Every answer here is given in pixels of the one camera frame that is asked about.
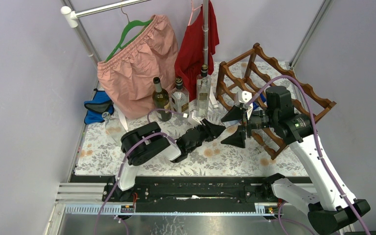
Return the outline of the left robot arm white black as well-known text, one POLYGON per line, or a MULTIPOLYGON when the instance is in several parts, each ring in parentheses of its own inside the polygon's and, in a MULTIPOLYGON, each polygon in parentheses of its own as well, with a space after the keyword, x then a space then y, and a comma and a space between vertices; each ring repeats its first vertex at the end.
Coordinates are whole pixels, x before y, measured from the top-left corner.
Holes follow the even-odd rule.
POLYGON ((139 167, 147 161, 162 154, 173 163, 181 162, 204 142, 218 138, 225 129, 223 125, 203 119, 177 139, 162 132, 155 121, 125 133, 120 138, 125 156, 115 178, 114 196, 120 201, 131 198, 139 167))

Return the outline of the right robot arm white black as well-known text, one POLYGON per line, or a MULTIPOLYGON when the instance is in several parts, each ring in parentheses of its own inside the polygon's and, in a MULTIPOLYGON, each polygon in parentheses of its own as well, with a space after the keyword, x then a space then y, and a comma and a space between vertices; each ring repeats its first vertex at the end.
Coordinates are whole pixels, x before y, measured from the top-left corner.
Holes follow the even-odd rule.
POLYGON ((221 121, 236 124, 237 130, 222 143, 244 148, 253 130, 271 127, 299 158, 316 189, 316 193, 310 193, 276 173, 264 179, 260 191, 263 199, 290 203, 307 215, 321 235, 339 231, 370 210, 368 202, 357 199, 331 166, 319 137, 313 133, 310 117, 295 112, 286 87, 268 88, 267 107, 263 110, 254 110, 251 99, 251 93, 246 91, 235 96, 234 106, 221 121))

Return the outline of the blue glass bottle silver cap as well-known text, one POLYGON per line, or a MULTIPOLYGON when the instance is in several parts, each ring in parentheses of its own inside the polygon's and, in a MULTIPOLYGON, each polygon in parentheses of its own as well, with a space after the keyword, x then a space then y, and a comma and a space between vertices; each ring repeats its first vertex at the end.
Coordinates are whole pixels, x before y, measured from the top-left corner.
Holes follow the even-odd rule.
POLYGON ((261 93, 259 95, 259 98, 257 98, 254 102, 253 102, 253 111, 257 111, 257 110, 263 110, 265 109, 265 105, 266 105, 266 97, 264 96, 264 93, 261 93))

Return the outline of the small clear bottle bluish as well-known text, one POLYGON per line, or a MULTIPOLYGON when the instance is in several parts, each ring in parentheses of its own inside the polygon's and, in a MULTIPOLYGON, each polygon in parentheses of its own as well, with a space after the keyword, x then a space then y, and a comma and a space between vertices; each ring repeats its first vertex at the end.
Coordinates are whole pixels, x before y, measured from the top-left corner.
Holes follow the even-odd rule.
POLYGON ((252 151, 255 155, 261 155, 265 153, 264 148, 260 145, 255 145, 254 147, 252 147, 252 151))

